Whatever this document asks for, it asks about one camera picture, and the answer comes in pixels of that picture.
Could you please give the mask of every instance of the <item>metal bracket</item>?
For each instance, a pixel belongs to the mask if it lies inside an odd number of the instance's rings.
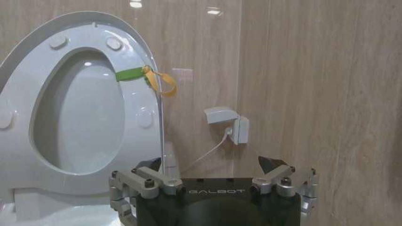
[[[281,197],[292,197],[299,193],[301,197],[301,217],[309,215],[317,199],[317,174],[315,169],[295,170],[293,167],[280,165],[261,178],[252,178],[252,189],[258,194],[271,193],[272,186]]]
[[[113,171],[108,184],[110,208],[118,212],[120,222],[126,226],[137,225],[130,210],[130,205],[136,206],[137,195],[144,199],[153,199],[158,196],[158,188],[168,195],[176,195],[182,189],[180,179],[166,177],[145,166],[132,169],[130,173]]]

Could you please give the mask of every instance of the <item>toilet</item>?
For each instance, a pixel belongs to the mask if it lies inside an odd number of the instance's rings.
[[[114,77],[144,65],[156,70],[140,35],[100,12],[54,18],[14,47],[0,66],[0,226],[120,225],[108,176],[165,155],[160,98],[142,78]]]

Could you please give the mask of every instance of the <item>power cord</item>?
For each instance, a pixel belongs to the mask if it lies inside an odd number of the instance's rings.
[[[225,139],[226,139],[226,137],[229,136],[232,134],[232,128],[225,128],[224,129],[224,135],[222,135],[222,137],[221,137],[221,141],[218,142],[218,144],[201,156],[201,157],[198,157],[188,166],[186,166],[186,168],[182,170],[182,172],[185,172],[186,170],[189,170],[192,167],[193,167],[193,165],[208,155],[208,154],[210,154],[216,149],[217,149],[217,147],[224,143],[224,141],[225,141]]]

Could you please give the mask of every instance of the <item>green tag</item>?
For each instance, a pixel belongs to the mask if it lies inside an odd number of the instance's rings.
[[[144,76],[142,68],[132,68],[116,73],[116,80],[117,81],[126,81],[132,79],[137,79]]]

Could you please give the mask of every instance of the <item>beige marble wall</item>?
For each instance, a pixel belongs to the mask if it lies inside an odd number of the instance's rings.
[[[206,14],[208,7],[218,15]],[[176,78],[177,95],[164,101],[165,140],[184,169],[220,141],[222,128],[209,127],[202,109],[236,108],[241,0],[0,0],[0,61],[21,38],[54,16],[102,11],[122,18],[142,36],[158,70]],[[186,177],[232,175],[226,144]]]
[[[238,102],[256,155],[320,174],[316,225],[402,222],[402,1],[242,1]]]

